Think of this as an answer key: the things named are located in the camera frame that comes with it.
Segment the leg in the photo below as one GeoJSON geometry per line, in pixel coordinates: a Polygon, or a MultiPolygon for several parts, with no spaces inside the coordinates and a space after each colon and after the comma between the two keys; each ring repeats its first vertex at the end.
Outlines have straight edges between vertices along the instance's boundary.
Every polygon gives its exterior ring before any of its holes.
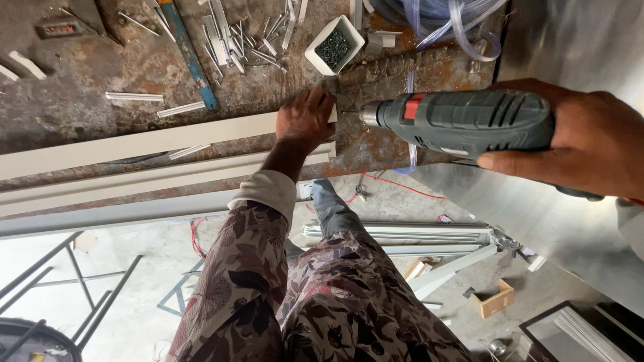
{"type": "Polygon", "coordinates": [[[297,259],[300,255],[304,254],[304,250],[300,249],[297,247],[297,245],[293,244],[292,241],[290,241],[289,238],[286,238],[286,242],[284,244],[284,250],[286,250],[286,263],[288,266],[293,264],[295,259],[297,259]]]}
{"type": "Polygon", "coordinates": [[[317,219],[322,229],[322,237],[328,238],[347,229],[353,231],[356,236],[368,237],[360,218],[336,194],[336,190],[327,178],[313,180],[312,196],[316,202],[317,219]]]}

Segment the person's left hand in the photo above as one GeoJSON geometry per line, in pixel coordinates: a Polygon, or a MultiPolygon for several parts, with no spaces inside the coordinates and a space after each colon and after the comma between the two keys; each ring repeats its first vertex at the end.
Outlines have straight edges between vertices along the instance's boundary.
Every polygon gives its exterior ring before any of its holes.
{"type": "Polygon", "coordinates": [[[336,98],[317,86],[309,93],[301,91],[279,109],[275,133],[278,144],[288,144],[305,155],[336,132],[336,125],[328,124],[336,98]]]}

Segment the rusty metal surface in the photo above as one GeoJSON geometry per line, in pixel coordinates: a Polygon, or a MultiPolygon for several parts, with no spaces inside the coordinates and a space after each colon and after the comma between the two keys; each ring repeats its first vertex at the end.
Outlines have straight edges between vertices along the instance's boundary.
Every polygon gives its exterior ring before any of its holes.
{"type": "MultiPolygon", "coordinates": [[[[281,0],[222,2],[229,22],[243,20],[244,31],[257,38],[266,18],[274,19],[282,9],[281,0]]],[[[347,0],[333,0],[309,2],[307,18],[296,28],[289,49],[283,52],[277,47],[281,62],[289,70],[287,73],[274,67],[251,68],[247,76],[239,77],[236,68],[224,67],[225,77],[219,87],[214,84],[216,70],[202,46],[205,39],[201,17],[209,14],[207,7],[199,6],[196,0],[175,0],[175,3],[204,72],[214,86],[219,106],[214,111],[198,110],[163,119],[156,116],[156,111],[201,98],[179,49],[170,38],[156,37],[118,16],[118,11],[123,10],[137,21],[163,32],[143,1],[97,1],[105,27],[126,44],[125,48],[107,38],[38,40],[32,25],[43,18],[59,16],[57,9],[67,5],[65,0],[5,4],[0,14],[0,64],[23,78],[12,82],[0,76],[0,154],[276,111],[299,90],[317,84],[337,95],[338,110],[355,111],[366,100],[394,98],[404,91],[406,74],[411,69],[416,71],[415,91],[485,88],[492,80],[494,65],[491,63],[483,64],[480,73],[466,73],[468,57],[456,44],[440,44],[426,52],[413,53],[415,38],[411,29],[391,25],[377,13],[366,12],[365,30],[404,32],[398,47],[383,49],[377,56],[359,52],[338,77],[323,77],[306,60],[304,50],[329,21],[348,13],[347,0]],[[12,63],[7,56],[12,50],[32,59],[48,78],[38,81],[12,63]],[[164,94],[166,101],[159,105],[106,100],[105,91],[164,94]]],[[[502,18],[492,17],[485,26],[498,33],[502,18]]],[[[249,64],[264,64],[253,57],[249,60],[249,64]]],[[[409,162],[406,143],[390,131],[368,129],[355,113],[339,115],[337,132],[332,139],[337,141],[338,157],[328,164],[305,167],[301,179],[405,167],[409,162]]],[[[213,144],[175,161],[159,157],[133,165],[99,164],[24,176],[0,181],[0,191],[266,151],[273,142],[274,135],[264,135],[213,144]]],[[[449,159],[441,153],[419,152],[419,164],[449,159]]],[[[245,179],[218,180],[38,213],[221,191],[237,188],[245,179]]]]}

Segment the white cuff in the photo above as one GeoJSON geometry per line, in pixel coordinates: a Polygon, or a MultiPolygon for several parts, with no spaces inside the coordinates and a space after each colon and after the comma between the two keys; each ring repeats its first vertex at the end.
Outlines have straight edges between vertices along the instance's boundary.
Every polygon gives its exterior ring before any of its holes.
{"type": "Polygon", "coordinates": [[[297,191],[295,182],[281,172],[264,169],[252,174],[251,179],[242,182],[237,195],[228,203],[233,209],[237,201],[252,200],[277,210],[289,223],[287,235],[293,221],[293,209],[297,191]]]}

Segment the wooden box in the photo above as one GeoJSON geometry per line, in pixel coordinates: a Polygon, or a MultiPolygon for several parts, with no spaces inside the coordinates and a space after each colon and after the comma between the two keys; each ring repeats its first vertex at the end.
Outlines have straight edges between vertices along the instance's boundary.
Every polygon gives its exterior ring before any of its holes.
{"type": "Polygon", "coordinates": [[[480,307],[481,317],[486,319],[500,310],[504,310],[508,305],[515,302],[515,290],[510,287],[503,279],[498,280],[500,292],[485,301],[481,301],[476,294],[472,294],[477,305],[480,307]]]}

